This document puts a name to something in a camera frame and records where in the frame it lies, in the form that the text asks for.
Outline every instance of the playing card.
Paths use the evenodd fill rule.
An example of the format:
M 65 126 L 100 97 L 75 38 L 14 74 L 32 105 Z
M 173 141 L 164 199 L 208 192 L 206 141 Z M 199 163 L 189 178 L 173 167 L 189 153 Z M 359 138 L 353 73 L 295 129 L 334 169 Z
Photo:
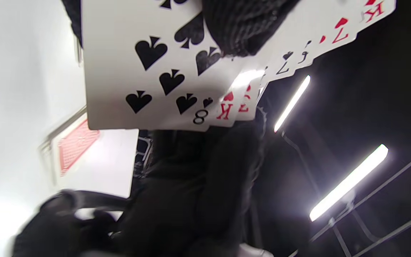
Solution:
M 67 176 L 80 167 L 82 156 L 99 137 L 99 131 L 88 129 L 87 114 L 83 114 L 51 139 L 52 170 L 57 187 L 62 188 Z
M 305 48 L 304 42 L 307 42 L 308 38 L 308 19 L 305 19 L 302 12 L 307 2 L 300 1 L 275 32 L 276 43 L 270 42 L 276 49 L 275 54 L 267 65 L 261 84 L 265 85 L 269 81 L 289 77 L 295 73 Z
M 355 0 L 317 1 L 305 8 L 309 15 L 315 17 L 311 24 L 316 31 L 313 39 L 317 48 L 315 57 L 356 39 L 357 25 L 361 20 L 359 10 L 359 2 Z
M 205 131 L 244 64 L 221 57 L 197 0 L 84 1 L 83 41 L 93 130 Z
M 232 127 L 243 100 L 245 87 L 231 88 L 212 112 L 211 126 Z
M 255 119 L 260 83 L 261 78 L 256 78 L 247 86 L 236 120 L 250 121 Z
M 361 20 L 358 30 L 361 31 L 393 13 L 396 0 L 360 0 Z

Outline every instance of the ceiling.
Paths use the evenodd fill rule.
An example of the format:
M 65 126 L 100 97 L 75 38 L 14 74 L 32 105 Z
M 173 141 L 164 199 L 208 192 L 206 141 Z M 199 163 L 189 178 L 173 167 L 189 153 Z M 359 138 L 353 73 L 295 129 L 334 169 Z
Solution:
M 269 112 L 269 123 L 275 123 L 307 74 L 312 77 L 311 84 L 290 114 L 285 129 L 305 156 L 319 188 L 318 195 L 310 192 L 313 203 L 305 203 L 302 208 L 310 205 L 311 210 L 318 202 L 317 197 L 328 194 L 383 143 L 390 150 L 388 157 L 356 188 L 357 202 L 411 161 L 411 2 L 398 1 L 393 14 L 360 32 L 354 42 L 318 57 L 313 65 L 296 71 L 293 77 L 270 83 L 260 101 L 260 106 Z M 278 156 L 297 156 L 289 148 L 280 143 Z M 262 171 L 259 183 L 264 186 L 256 187 L 260 195 L 305 192 L 290 188 L 284 182 L 270 186 L 268 181 L 283 180 L 279 174 L 290 173 L 293 167 L 289 158 L 285 162 L 274 161 L 274 158 L 269 156 L 266 160 L 272 165 L 268 164 L 270 168 Z M 287 192 L 282 192 L 280 187 L 287 187 Z M 262 200 L 266 203 L 261 204 L 266 214 L 272 211 L 268 210 L 270 206 L 280 205 L 283 197 L 267 198 Z M 330 214 L 333 216 L 342 209 L 343 206 L 339 206 Z M 357 212 L 378 237 L 411 220 L 411 168 L 361 205 Z M 264 246 L 273 248 L 270 250 L 276 256 L 283 257 L 289 252 L 288 256 L 292 247 L 281 246 L 286 223 L 279 221 L 278 228 L 274 229 L 277 221 L 273 221 L 276 215 L 273 216 L 263 214 L 261 218 L 266 238 L 276 235 L 273 240 L 266 239 Z M 326 225 L 327 220 L 315 221 L 311 234 Z M 353 215 L 340 221 L 338 229 L 351 256 L 373 243 Z M 345 256 L 333 231 L 323 237 L 324 241 L 316 243 L 321 245 L 315 248 L 319 256 Z M 411 229 L 363 256 L 390 255 L 411 257 Z

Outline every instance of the spade symbol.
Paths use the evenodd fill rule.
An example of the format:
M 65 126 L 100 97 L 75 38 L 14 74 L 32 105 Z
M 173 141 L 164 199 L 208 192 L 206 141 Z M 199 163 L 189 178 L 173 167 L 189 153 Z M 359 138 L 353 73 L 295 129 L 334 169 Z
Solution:
M 196 68 L 198 70 L 198 76 L 220 59 L 220 54 L 218 52 L 212 54 L 215 50 L 217 50 L 215 47 L 210 47 L 209 53 L 203 50 L 196 54 Z
M 181 46 L 181 48 L 189 49 L 189 42 L 197 45 L 204 40 L 204 18 L 202 17 L 202 12 L 200 12 L 191 21 L 188 21 L 183 27 L 181 27 L 176 34 L 174 39 L 177 42 L 186 42 Z
M 285 59 L 285 61 L 287 61 L 288 58 L 289 58 L 291 55 L 293 55 L 293 52 L 292 52 L 292 51 L 287 52 L 286 54 L 283 55 L 283 59 Z
M 136 52 L 139 59 L 142 62 L 145 70 L 148 70 L 150 66 L 158 61 L 166 52 L 168 51 L 168 46 L 165 44 L 158 44 L 155 47 L 156 42 L 158 42 L 159 37 L 150 36 L 151 45 L 147 41 L 139 41 L 136 44 Z
M 172 76 L 169 73 L 163 73 L 159 77 L 159 82 L 164 90 L 164 95 L 167 96 L 171 91 L 173 91 L 178 85 L 180 85 L 184 80 L 185 76 L 183 74 L 178 74 L 178 70 L 171 70 Z
M 137 114 L 150 101 L 152 101 L 152 96 L 142 96 L 144 93 L 145 91 L 137 91 L 137 96 L 135 94 L 130 94 L 126 96 L 126 102 L 129 104 L 129 106 L 131 106 L 135 114 Z
M 187 0 L 174 0 L 178 5 L 186 2 Z M 171 0 L 165 0 L 160 7 L 166 8 L 166 9 L 171 9 Z
M 183 114 L 187 109 L 192 107 L 198 101 L 198 98 L 191 96 L 193 96 L 193 94 L 186 94 L 186 98 L 185 96 L 177 98 L 176 103 L 178 107 L 178 112 L 180 114 Z
M 213 103 L 213 99 L 211 97 L 204 99 L 202 101 L 202 104 L 204 105 L 204 108 L 207 108 L 207 106 L 209 106 L 211 103 Z

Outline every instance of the heart symbol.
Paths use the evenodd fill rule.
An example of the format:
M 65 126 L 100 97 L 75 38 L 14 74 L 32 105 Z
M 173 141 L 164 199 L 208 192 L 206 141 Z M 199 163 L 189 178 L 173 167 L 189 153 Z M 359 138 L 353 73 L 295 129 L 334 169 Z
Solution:
M 286 54 L 283 55 L 283 59 L 288 60 L 288 58 L 293 55 L 293 52 L 287 52 Z
M 215 50 L 217 50 L 215 47 L 210 47 L 210 53 L 203 50 L 196 54 L 196 68 L 198 70 L 198 76 L 220 59 L 220 54 L 218 52 L 212 54 Z
M 193 94 L 186 94 L 186 97 L 181 96 L 177 98 L 176 104 L 177 104 L 178 111 L 180 112 L 180 114 L 183 114 L 187 109 L 192 107 L 198 101 L 198 98 L 191 97 L 191 96 L 193 96 Z
M 375 4 L 375 1 L 377 1 L 377 0 L 369 0 L 369 1 L 367 1 L 367 3 L 366 3 L 365 6 L 367 6 L 367 5 L 374 5 L 374 4 Z
M 339 28 L 340 26 L 343 26 L 343 25 L 347 24 L 347 22 L 348 22 L 347 19 L 341 18 L 341 19 L 339 20 L 339 22 L 336 24 L 336 28 Z
M 159 82 L 164 90 L 164 95 L 167 96 L 171 91 L 173 91 L 178 85 L 180 85 L 184 80 L 185 76 L 182 74 L 176 75 L 178 70 L 171 70 L 172 76 L 169 73 L 163 73 L 159 77 Z
M 204 101 L 202 101 L 202 104 L 204 105 L 204 108 L 206 108 L 207 106 L 209 106 L 211 103 L 213 103 L 213 99 L 212 98 L 207 98 L 204 99 Z
M 137 114 L 150 101 L 152 101 L 152 96 L 142 96 L 144 93 L 145 91 L 137 91 L 137 96 L 135 94 L 130 94 L 126 96 L 126 102 L 129 104 L 129 106 L 131 106 L 135 114 Z
M 147 41 L 139 41 L 136 44 L 136 53 L 142 62 L 145 70 L 148 70 L 150 66 L 158 61 L 166 52 L 168 51 L 168 46 L 165 44 L 159 44 L 156 47 L 155 44 L 158 42 L 159 37 L 150 36 L 152 46 Z
M 223 99 L 223 101 L 233 101 L 234 100 L 234 95 L 233 93 L 229 93 L 225 96 L 225 98 Z

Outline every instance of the white wall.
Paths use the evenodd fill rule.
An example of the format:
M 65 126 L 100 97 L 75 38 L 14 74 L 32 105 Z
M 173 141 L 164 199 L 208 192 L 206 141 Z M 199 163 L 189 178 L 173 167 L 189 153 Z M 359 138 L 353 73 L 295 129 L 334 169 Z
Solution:
M 83 70 L 61 1 L 0 0 L 0 256 L 55 192 L 37 148 L 84 105 Z

